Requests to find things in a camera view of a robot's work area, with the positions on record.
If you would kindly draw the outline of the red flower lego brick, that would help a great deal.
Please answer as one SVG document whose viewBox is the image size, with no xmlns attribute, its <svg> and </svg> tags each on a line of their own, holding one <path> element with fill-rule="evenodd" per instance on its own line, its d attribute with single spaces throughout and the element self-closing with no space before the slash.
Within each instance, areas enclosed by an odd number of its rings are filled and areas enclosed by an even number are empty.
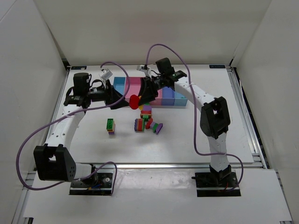
<svg viewBox="0 0 299 224">
<path fill-rule="evenodd" d="M 139 108 L 140 97 L 137 95 L 131 95 L 129 99 L 129 106 L 131 109 L 136 110 Z"/>
</svg>

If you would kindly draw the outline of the green purple yellow lego stack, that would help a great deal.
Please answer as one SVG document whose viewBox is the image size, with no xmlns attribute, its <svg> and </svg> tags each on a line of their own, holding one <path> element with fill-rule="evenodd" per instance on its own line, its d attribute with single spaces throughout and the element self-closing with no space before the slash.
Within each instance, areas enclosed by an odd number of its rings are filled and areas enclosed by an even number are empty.
<svg viewBox="0 0 299 224">
<path fill-rule="evenodd" d="M 109 135 L 115 134 L 115 121 L 114 121 L 114 119 L 107 119 L 106 130 L 108 131 Z"/>
</svg>

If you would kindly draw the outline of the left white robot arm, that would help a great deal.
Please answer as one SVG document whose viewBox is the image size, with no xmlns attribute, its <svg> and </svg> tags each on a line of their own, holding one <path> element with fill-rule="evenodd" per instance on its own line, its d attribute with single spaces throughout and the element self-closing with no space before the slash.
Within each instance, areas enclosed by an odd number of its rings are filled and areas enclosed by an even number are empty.
<svg viewBox="0 0 299 224">
<path fill-rule="evenodd" d="M 128 106 L 123 95 L 111 85 L 112 72 L 100 71 L 99 79 L 92 80 L 86 72 L 73 76 L 73 86 L 66 92 L 60 120 L 42 146 L 34 149 L 34 159 L 40 180 L 72 182 L 95 180 L 94 166 L 76 163 L 69 152 L 76 129 L 92 102 L 103 101 L 112 110 Z"/>
</svg>

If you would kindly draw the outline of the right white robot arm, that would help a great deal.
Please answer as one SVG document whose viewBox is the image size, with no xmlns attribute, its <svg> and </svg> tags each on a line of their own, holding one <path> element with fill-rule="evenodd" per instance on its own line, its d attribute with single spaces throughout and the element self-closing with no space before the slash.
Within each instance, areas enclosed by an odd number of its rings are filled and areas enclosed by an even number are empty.
<svg viewBox="0 0 299 224">
<path fill-rule="evenodd" d="M 154 101 L 158 90 L 169 87 L 182 94 L 200 112 L 199 126 L 207 136 L 211 157 L 209 165 L 211 176 L 216 184 L 231 173 L 231 166 L 227 158 L 226 136 L 230 125 L 230 115 L 227 101 L 224 97 L 216 98 L 189 81 L 189 76 L 183 71 L 175 71 L 169 58 L 156 62 L 159 73 L 151 75 L 151 69 L 146 65 L 137 66 L 137 70 L 145 74 L 141 78 L 141 87 L 138 93 L 139 105 Z"/>
</svg>

